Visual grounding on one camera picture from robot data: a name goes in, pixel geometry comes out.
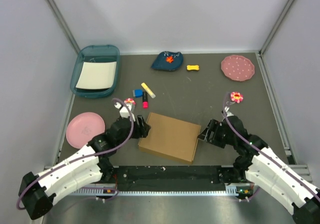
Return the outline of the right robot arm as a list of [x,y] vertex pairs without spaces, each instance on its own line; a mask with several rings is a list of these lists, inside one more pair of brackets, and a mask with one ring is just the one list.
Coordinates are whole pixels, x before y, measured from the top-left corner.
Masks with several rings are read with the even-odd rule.
[[277,200],[295,223],[319,223],[319,188],[294,172],[260,137],[249,134],[238,117],[212,119],[198,138],[220,148],[230,145],[239,154],[233,168],[219,175],[223,183],[251,182]]

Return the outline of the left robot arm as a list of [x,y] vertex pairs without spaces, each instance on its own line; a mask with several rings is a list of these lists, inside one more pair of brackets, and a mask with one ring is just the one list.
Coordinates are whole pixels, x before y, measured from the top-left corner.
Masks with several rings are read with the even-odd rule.
[[26,210],[30,219],[35,220],[70,193],[94,182],[110,181],[114,173],[109,157],[131,138],[146,138],[150,129],[141,115],[136,120],[118,118],[104,133],[93,137],[64,161],[38,174],[25,174],[17,209]]

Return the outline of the brown cardboard box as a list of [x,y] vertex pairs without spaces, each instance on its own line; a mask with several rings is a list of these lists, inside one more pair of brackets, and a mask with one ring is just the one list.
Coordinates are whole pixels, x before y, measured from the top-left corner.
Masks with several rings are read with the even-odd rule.
[[151,112],[148,136],[139,141],[139,150],[161,158],[192,164],[201,126]]

